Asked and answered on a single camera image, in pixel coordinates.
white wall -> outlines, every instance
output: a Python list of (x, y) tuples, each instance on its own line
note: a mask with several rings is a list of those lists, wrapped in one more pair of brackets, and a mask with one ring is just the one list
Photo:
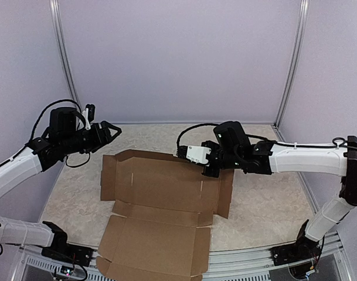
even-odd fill
[[(357, 1), (310, 1), (302, 53), (281, 130), (288, 141), (297, 142), (357, 136)], [(339, 193), (339, 178), (305, 176), (319, 205)], [(357, 208), (338, 229), (357, 280)]]
[[(48, 103), (68, 97), (49, 1), (0, 1), (0, 163), (28, 141)], [(47, 121), (42, 120), (37, 133)], [(37, 221), (60, 167), (25, 181), (1, 198), (0, 215)], [(4, 247), (0, 281), (6, 280), (17, 248)]]
[(82, 103), (112, 122), (269, 122), (300, 0), (60, 1)]

gray panel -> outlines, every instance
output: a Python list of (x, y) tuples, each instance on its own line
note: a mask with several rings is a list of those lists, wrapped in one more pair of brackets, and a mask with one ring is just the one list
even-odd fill
[[(300, 64), (281, 127), (288, 141), (328, 142), (357, 136), (357, 1), (312, 1)], [(319, 205), (339, 178), (306, 174)], [(339, 225), (357, 280), (357, 208)]]
[[(29, 139), (50, 102), (67, 98), (48, 1), (0, 1), (0, 163)], [(47, 125), (42, 120), (38, 133)], [(0, 199), (0, 215), (37, 221), (60, 166), (34, 177)], [(0, 257), (6, 280), (16, 247)]]
[(61, 1), (74, 81), (97, 119), (274, 122), (300, 1)]

table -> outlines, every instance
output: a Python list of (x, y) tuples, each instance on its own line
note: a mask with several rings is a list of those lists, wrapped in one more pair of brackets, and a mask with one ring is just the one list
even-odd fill
[[(177, 136), (189, 126), (121, 126), (123, 133), (93, 154), (88, 164), (76, 169), (63, 168), (41, 221), (57, 224), (67, 232), (71, 243), (98, 247), (114, 204), (100, 201), (102, 155), (114, 155), (126, 149), (175, 153)], [(276, 139), (270, 125), (244, 125), (244, 130)], [(216, 140), (211, 127), (188, 132), (181, 144), (200, 145), (206, 140)], [(68, 163), (75, 165), (86, 159), (87, 155), (72, 155)], [(312, 211), (296, 173), (267, 176), (236, 170), (229, 219), (214, 217), (211, 251), (293, 241), (302, 223), (310, 217)]]

marbled surface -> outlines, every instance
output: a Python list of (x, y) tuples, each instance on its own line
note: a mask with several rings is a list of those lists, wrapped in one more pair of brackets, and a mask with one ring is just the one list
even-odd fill
[[(110, 145), (91, 156), (83, 167), (64, 167), (49, 197), (41, 220), (63, 228), (69, 242), (98, 246), (111, 214), (113, 202), (100, 201), (100, 172), (103, 154), (126, 149), (175, 153), (176, 138), (190, 125), (125, 125)], [(246, 133), (276, 139), (269, 125), (245, 125)], [(188, 132), (181, 144), (200, 145), (215, 141), (212, 127)], [(72, 155), (76, 165), (87, 156)], [(218, 215), (212, 226), (211, 251), (244, 249), (295, 240), (302, 223), (312, 216), (295, 173), (243, 174), (236, 170), (229, 219)]]

unfolded cardboard box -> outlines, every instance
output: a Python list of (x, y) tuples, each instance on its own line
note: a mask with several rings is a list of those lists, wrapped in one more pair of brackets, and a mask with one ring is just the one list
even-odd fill
[(219, 179), (172, 155), (126, 150), (103, 157), (101, 199), (115, 201), (97, 258), (117, 281), (200, 281), (213, 214), (227, 218), (233, 171)]

